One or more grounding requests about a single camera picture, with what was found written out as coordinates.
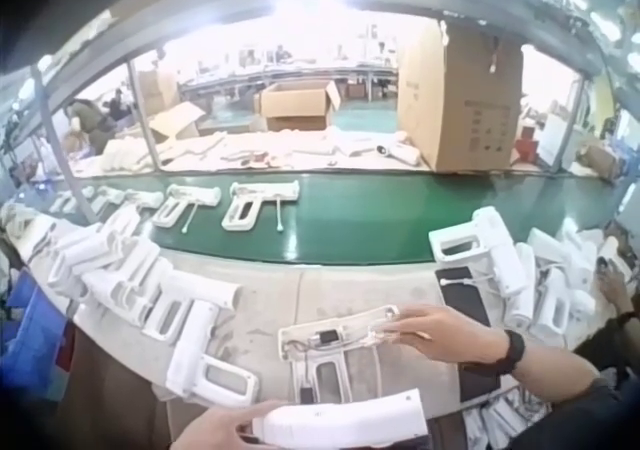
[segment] wrist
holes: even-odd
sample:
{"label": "wrist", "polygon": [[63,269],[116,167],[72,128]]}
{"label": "wrist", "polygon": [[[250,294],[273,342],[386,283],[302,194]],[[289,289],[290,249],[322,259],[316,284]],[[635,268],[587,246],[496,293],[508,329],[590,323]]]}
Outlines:
{"label": "wrist", "polygon": [[491,329],[478,363],[493,364],[507,356],[509,351],[509,337],[502,329]]}

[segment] blue crate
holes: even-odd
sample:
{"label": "blue crate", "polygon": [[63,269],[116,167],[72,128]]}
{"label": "blue crate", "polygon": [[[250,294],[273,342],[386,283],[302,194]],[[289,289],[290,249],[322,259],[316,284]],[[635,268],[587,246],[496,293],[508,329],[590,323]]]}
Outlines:
{"label": "blue crate", "polygon": [[65,325],[64,315],[40,288],[34,289],[15,339],[0,359],[2,384],[24,389],[34,396],[45,396]]}
{"label": "blue crate", "polygon": [[22,270],[16,284],[11,289],[7,299],[9,308],[27,308],[33,292],[38,289],[38,282],[27,270]]}

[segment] brown cardboard box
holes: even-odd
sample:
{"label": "brown cardboard box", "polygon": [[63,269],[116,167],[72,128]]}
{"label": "brown cardboard box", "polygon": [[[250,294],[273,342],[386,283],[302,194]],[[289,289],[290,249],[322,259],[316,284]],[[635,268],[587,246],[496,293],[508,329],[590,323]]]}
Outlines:
{"label": "brown cardboard box", "polygon": [[579,150],[578,162],[594,170],[600,178],[613,182],[620,175],[621,161],[602,142],[589,143]]}
{"label": "brown cardboard box", "polygon": [[166,70],[138,72],[140,91],[147,116],[155,115],[180,103],[176,75]]}
{"label": "brown cardboard box", "polygon": [[[170,110],[161,112],[149,118],[149,127],[156,143],[162,143],[169,138],[184,140],[198,137],[196,120],[205,113],[191,102],[183,102]],[[117,134],[118,138],[142,137],[140,125],[136,124]]]}
{"label": "brown cardboard box", "polygon": [[340,93],[332,80],[275,83],[254,98],[256,113],[269,130],[324,130],[340,108]]}
{"label": "brown cardboard box", "polygon": [[452,24],[443,30],[425,19],[400,63],[398,125],[433,170],[509,166],[520,114],[520,48],[521,42]]}

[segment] device handle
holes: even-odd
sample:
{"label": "device handle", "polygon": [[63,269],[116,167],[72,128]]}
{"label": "device handle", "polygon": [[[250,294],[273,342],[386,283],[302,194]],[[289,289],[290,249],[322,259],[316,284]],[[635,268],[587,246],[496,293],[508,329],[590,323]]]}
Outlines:
{"label": "device handle", "polygon": [[[238,393],[221,385],[211,382],[207,378],[207,370],[216,368],[223,372],[232,373],[245,383],[243,393]],[[198,364],[198,373],[193,393],[212,403],[224,407],[242,408],[251,405],[258,393],[259,380],[253,373],[230,363],[218,360],[210,355],[202,355]]]}

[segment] metal pole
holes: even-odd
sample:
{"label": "metal pole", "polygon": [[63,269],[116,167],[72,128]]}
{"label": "metal pole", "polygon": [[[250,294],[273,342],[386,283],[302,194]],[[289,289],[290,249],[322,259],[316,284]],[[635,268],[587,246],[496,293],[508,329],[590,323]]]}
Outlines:
{"label": "metal pole", "polygon": [[140,80],[138,79],[138,72],[136,72],[136,65],[131,59],[127,60],[127,70],[129,72],[129,81],[131,82],[131,90],[133,91],[133,101],[138,109],[138,121],[142,129],[142,136],[147,142],[154,170],[160,170],[160,156],[158,155],[156,142],[153,139],[153,134],[151,133],[151,128],[147,120],[147,111],[144,108],[144,97],[140,90]]}
{"label": "metal pole", "polygon": [[31,65],[31,78],[33,78],[36,94],[35,98],[38,104],[38,109],[40,110],[40,120],[42,121],[42,126],[44,127],[46,134],[49,136],[51,150],[53,151],[53,155],[56,157],[62,176],[67,182],[67,185],[69,185],[71,195],[73,195],[76,202],[78,202],[78,207],[87,218],[89,224],[97,223],[99,221],[98,217],[91,208],[91,205],[89,205],[89,202],[87,202],[87,199],[84,198],[82,189],[71,172],[69,160],[67,159],[64,150],[62,150],[62,145],[60,145],[60,140],[58,139],[56,130],[53,127],[53,120],[51,119],[51,112],[49,111],[49,102],[45,93],[44,84],[42,83],[42,74],[40,73],[40,70],[38,70],[37,65]]}
{"label": "metal pole", "polygon": [[553,160],[551,173],[558,173],[558,171],[560,170],[560,166],[562,165],[562,157],[564,157],[564,152],[567,150],[567,146],[569,145],[569,140],[571,139],[571,134],[573,133],[573,127],[575,127],[576,125],[576,119],[578,118],[578,112],[580,111],[580,103],[582,102],[582,94],[584,93],[585,83],[586,81],[584,76],[580,75],[578,88],[576,90],[573,104],[571,106],[571,114],[569,115],[569,121],[567,122],[567,128],[564,132],[564,135],[562,136],[562,141],[560,142],[558,153]]}

